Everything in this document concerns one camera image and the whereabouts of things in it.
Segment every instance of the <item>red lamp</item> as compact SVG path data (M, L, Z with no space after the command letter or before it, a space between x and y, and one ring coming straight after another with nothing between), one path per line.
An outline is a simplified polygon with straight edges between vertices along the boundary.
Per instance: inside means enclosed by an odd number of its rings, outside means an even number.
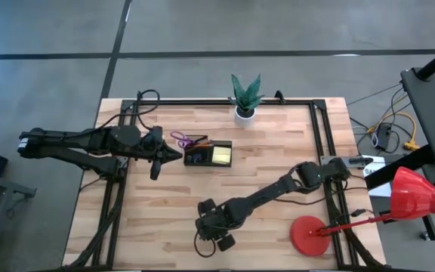
M326 227L316 217L302 216L293 222L290 240L301 254L317 256L325 253L330 245L329 234L335 231L387 219L408 220L429 214L435 214L435 187L416 172L399 167L392 183L390 214L338 227Z

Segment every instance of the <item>yellow sticky note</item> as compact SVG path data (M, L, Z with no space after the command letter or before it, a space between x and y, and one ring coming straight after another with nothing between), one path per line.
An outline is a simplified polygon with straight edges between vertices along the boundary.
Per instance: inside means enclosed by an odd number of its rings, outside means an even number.
M227 147L214 147L212 152L212 162L228 164L231 161L231 149Z

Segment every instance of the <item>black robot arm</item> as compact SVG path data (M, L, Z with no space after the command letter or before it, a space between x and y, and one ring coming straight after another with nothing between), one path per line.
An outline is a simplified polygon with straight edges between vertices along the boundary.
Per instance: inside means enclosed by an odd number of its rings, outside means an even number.
M182 158L162 139L162 127L154 126L143 137L135 125L91 128L82 132L45 131L34 128L20 135L18 152L24 158L51 157L73 163L84 170L92 169L100 176L118 177L125 160L120 157L145 159L152 162L150 178L156 180L161 165ZM84 150L90 153L75 151ZM106 154L112 156L96 157Z
M292 177L294 173L300 178ZM216 206L214 200L207 199L198 204L199 218L196 220L197 234L201 240L213 240L221 251L235 244L228 230L240 228L245 219L258 207L277 197L291 192L311 193L324 181L346 180L350 177L341 159L333 159L329 164L319 166L314 162L303 162L290 169L278 181L253 193L251 196L227 200Z

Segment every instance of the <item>gray floor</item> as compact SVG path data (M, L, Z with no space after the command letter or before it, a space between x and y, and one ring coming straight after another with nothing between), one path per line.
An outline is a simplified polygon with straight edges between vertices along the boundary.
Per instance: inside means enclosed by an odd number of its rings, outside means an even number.
M123 6L124 0L0 0L0 54L110 53ZM435 0L134 0L121 51L352 49L435 49ZM109 96L155 88L163 97L224 97L231 95L231 73L244 82L260 73L267 96L279 89L289 97L352 101L395 85L401 70L432 57L126 59L117 62ZM107 59L0 60L0 154L10 160L5 176L39 189L0 236L0 271L60 265L82 171L53 159L20 158L17 137L34 127L91 127L108 65ZM350 106L351 116L373 124L392 94ZM407 119L397 123L412 129ZM426 144L420 129L417 142ZM361 151L375 154L365 141ZM384 199L373 203L387 208ZM379 224L387 263L435 270L435 242L417 238L423 229L420 221Z

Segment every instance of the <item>wooden table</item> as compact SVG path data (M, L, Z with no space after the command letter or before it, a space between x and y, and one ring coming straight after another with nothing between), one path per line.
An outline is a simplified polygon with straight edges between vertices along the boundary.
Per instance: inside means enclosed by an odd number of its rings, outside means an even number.
M326 98L329 120L339 156L357 154L347 106L343 98ZM97 125L118 113L122 99L104 99L100 105ZM211 258L201 258L193 248L196 233L194 221L197 204L212 198L219 204L231 197L247 196L284 175L293 165L303 161L317 162L310 122L310 111L303 106L259 107L253 128L237 128L230 106L160 106L142 116L146 125L164 128L165 140L178 150L170 131L186 134L208 134L214 140L233 142L231 168L184 167L181 160L162 166L157 181L150 180L150 164L131 161L124 207L119 227L114 269L312 269L334 268L332 246L319 257L298 253L291 245L288 232L296 218L313 215L328 223L325 202L298 206L269 202L256 209L238 230L231 231L236 245ZM326 147L322 134L323 146ZM86 172L82 184L97 178ZM349 180L349 187L364 187L358 178ZM63 263L78 257L96 232L105 182L85 188L79 195ZM323 190L308 195L290 193L283 199L311 202L324 196ZM371 209L367 190L346 192L349 211ZM366 219L364 214L351 221ZM376 259L385 262L375 224L356 227L364 246ZM102 254L106 254L104 241ZM348 259L346 242L341 235L343 252ZM210 242L198 242L204 253Z

